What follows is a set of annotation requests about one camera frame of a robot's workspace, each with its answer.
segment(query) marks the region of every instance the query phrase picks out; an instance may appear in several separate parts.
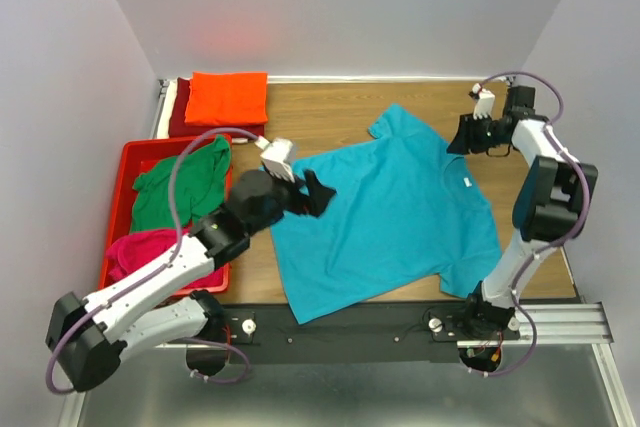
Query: gray wall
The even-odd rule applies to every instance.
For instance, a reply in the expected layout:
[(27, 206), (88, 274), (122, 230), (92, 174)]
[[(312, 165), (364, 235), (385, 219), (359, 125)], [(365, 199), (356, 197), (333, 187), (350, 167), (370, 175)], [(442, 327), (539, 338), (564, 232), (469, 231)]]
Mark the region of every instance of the gray wall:
[(520, 67), (559, 0), (118, 2), (159, 76), (465, 76)]
[[(562, 0), (525, 68), (552, 80), (566, 100), (557, 132), (600, 171), (583, 235), (567, 247), (576, 283), (603, 301), (613, 351), (640, 419), (640, 10), (639, 0)], [(546, 109), (555, 104), (544, 97)]]
[(122, 145), (155, 75), (116, 0), (0, 0), (0, 424), (57, 425), (53, 302), (95, 288)]

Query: t-shirt sleeve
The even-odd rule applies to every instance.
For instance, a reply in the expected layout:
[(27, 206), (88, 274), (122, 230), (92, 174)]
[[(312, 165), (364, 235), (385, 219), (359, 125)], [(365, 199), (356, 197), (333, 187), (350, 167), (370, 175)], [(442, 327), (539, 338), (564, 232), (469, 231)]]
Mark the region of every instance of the t-shirt sleeve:
[(393, 104), (369, 127), (369, 134), (376, 139), (381, 139), (393, 136), (407, 137), (414, 134), (434, 134), (434, 131), (402, 106)]
[(440, 290), (456, 297), (467, 297), (474, 291), (478, 282), (493, 271), (499, 260), (500, 253), (492, 251), (449, 265), (440, 272)]

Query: wooden table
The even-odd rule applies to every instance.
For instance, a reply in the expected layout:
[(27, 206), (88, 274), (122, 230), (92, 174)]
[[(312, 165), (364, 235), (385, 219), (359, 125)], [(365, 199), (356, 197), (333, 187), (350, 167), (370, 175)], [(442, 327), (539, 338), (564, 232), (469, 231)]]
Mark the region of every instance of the wooden table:
[[(470, 82), (270, 84), (267, 136), (291, 139), (298, 157), (306, 157), (346, 145), (371, 140), (367, 128), (392, 103), (431, 125), (448, 141), (458, 128), (458, 116), (473, 110), (467, 96)], [(495, 114), (504, 103), (502, 84), (496, 93)], [(491, 201), (503, 249), (513, 227), (511, 211), (527, 173), (518, 152), (507, 158), (468, 156), (469, 168), (482, 192)], [(252, 145), (233, 146), (234, 176), (259, 166), (259, 152)], [(440, 292), (440, 279), (429, 276), (377, 297), (375, 300), (448, 299)], [(534, 275), (524, 292), (528, 298), (574, 297), (575, 289), (560, 252), (551, 256)], [(229, 291), (216, 296), (221, 302), (286, 302), (269, 231), (251, 239), (251, 248), (239, 257), (231, 271)]]

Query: green cloth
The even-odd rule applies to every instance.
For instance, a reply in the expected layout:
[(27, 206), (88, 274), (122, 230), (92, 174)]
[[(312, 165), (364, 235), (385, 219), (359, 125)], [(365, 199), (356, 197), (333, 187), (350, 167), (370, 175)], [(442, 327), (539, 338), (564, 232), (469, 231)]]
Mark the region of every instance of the green cloth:
[[(169, 176), (177, 157), (163, 159), (135, 180), (138, 197), (133, 204), (131, 232), (173, 228), (169, 211)], [(176, 206), (182, 226), (212, 212), (224, 202), (225, 176), (231, 149), (224, 137), (187, 156), (176, 181)]]

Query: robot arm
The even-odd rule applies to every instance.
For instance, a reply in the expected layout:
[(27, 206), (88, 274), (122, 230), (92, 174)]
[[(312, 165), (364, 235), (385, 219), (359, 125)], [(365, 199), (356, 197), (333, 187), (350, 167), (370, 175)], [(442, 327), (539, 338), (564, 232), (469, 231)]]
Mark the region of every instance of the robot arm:
[[(285, 139), (260, 146), (264, 170), (242, 174), (229, 198), (201, 218), (177, 245), (130, 276), (79, 299), (73, 292), (55, 303), (46, 343), (74, 390), (90, 390), (119, 365), (155, 345), (185, 337), (208, 338), (225, 326), (222, 307), (206, 291), (152, 310), (181, 287), (204, 277), (249, 248), (251, 236), (278, 222), (284, 212), (319, 217), (335, 195), (312, 171), (304, 180), (290, 163), (293, 144)], [(308, 194), (302, 192), (306, 187)], [(63, 342), (80, 319), (96, 312)]]
[[(490, 325), (488, 330), (502, 330), (513, 316), (514, 299), (520, 297), (540, 264), (557, 250), (556, 241), (574, 228), (583, 208), (582, 188), (567, 160), (582, 170), (590, 193), (598, 171), (559, 150), (562, 144), (548, 119), (533, 108), (532, 87), (510, 87), (503, 115), (497, 120), (490, 116), (493, 94), (476, 85), (470, 95), (476, 100), (476, 109), (460, 117), (458, 132), (447, 151), (466, 155), (513, 145), (529, 165), (513, 209), (511, 242), (496, 268), (472, 294), (475, 299), (467, 313)], [(522, 269), (530, 257), (531, 262)]]

